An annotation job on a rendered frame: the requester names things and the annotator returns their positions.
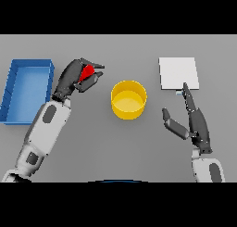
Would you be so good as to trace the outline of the yellow bowl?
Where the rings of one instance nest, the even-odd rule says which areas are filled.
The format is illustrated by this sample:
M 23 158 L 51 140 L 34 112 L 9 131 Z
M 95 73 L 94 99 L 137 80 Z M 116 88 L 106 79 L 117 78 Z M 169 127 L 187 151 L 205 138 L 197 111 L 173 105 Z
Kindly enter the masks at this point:
M 111 109 L 121 120 L 135 120 L 146 106 L 147 93 L 137 81 L 121 81 L 111 91 Z

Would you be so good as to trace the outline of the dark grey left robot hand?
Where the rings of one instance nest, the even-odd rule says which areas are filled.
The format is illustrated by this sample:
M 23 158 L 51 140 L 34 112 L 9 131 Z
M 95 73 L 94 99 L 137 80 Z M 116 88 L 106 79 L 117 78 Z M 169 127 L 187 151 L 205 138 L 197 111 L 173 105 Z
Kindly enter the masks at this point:
M 83 68 L 88 64 L 91 64 L 94 69 L 103 69 L 105 67 L 104 65 L 93 63 L 83 57 L 72 60 L 59 77 L 56 89 L 52 94 L 52 99 L 64 103 L 65 100 L 72 95 L 75 89 L 80 93 L 84 93 L 94 86 L 97 83 L 98 78 L 103 75 L 102 71 L 94 72 L 93 75 L 84 81 L 79 81 Z

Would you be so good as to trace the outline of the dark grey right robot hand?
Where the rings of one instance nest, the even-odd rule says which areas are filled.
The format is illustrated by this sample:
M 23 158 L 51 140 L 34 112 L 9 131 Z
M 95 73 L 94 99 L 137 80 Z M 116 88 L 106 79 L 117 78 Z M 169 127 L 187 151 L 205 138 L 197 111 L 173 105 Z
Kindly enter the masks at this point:
M 170 132 L 176 134 L 182 140 L 190 138 L 192 144 L 199 149 L 200 154 L 211 154 L 210 135 L 205 116 L 201 109 L 195 106 L 192 93 L 186 82 L 182 87 L 182 95 L 189 116 L 189 128 L 185 128 L 175 121 L 165 107 L 162 109 L 164 125 Z

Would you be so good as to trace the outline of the pale square scale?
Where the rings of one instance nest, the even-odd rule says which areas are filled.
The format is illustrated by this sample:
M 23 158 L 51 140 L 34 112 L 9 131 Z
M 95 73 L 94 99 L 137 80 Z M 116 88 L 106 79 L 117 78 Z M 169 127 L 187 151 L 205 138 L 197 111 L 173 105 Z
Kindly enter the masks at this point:
M 191 90 L 199 89 L 193 57 L 160 57 L 158 67 L 162 90 L 181 91 L 185 82 Z

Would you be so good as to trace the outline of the blue tray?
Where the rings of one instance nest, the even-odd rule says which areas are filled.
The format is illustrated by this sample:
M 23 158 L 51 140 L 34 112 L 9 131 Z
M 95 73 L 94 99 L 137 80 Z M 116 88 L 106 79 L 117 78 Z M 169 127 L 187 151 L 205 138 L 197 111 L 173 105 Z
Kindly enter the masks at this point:
M 40 106 L 50 100 L 54 70 L 51 59 L 12 59 L 0 104 L 0 123 L 31 125 Z

